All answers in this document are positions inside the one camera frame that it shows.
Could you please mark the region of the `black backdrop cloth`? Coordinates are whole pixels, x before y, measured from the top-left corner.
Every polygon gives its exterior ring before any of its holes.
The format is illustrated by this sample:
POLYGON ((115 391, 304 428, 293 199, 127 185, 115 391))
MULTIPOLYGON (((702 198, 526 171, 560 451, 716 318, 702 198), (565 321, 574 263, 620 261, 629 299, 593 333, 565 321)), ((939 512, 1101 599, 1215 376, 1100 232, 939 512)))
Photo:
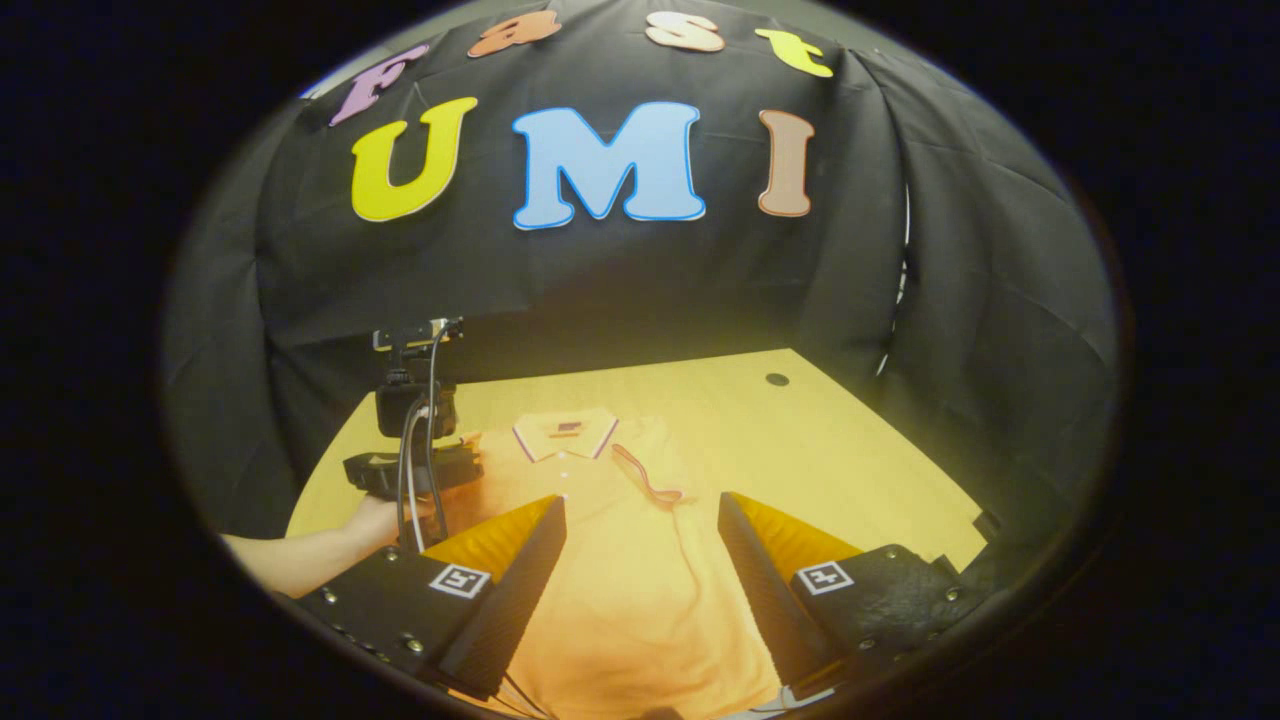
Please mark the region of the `black backdrop cloth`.
POLYGON ((458 382, 792 348, 1037 546, 1117 415, 1112 268, 977 90, 840 18, 506 0, 268 114, 183 238, 160 387, 215 528, 283 530, 384 372, 460 315, 458 382))

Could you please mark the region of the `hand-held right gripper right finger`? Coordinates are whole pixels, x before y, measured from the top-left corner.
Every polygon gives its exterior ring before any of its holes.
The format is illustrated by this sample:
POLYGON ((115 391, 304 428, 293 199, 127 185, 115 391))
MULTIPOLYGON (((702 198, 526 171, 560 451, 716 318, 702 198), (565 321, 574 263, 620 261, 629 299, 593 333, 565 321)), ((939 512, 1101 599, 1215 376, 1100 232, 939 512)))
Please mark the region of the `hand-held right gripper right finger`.
POLYGON ((800 700, 923 655, 989 597, 947 559, 859 550, 737 492, 721 495, 717 529, 774 669, 800 700))

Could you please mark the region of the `orange T-shirt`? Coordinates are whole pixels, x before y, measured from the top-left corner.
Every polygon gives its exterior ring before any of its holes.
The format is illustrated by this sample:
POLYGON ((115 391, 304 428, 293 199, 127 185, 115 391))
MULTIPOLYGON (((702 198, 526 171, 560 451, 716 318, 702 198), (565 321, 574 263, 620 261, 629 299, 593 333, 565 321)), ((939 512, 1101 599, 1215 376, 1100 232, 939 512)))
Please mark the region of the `orange T-shirt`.
POLYGON ((539 720, 717 720, 782 683, 716 529, 716 496, 660 416, 526 414, 468 434, 483 474, 453 533, 547 496, 567 536, 488 707, 539 720))

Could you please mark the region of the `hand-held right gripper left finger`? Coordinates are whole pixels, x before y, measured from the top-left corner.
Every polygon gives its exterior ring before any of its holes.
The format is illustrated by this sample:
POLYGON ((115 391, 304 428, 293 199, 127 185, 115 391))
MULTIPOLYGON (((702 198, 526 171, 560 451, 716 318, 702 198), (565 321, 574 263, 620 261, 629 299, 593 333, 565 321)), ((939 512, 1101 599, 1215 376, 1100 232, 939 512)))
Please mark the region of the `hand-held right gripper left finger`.
POLYGON ((315 621, 417 682, 489 700, 564 546, 549 495, 422 552, 389 546, 297 600, 315 621))

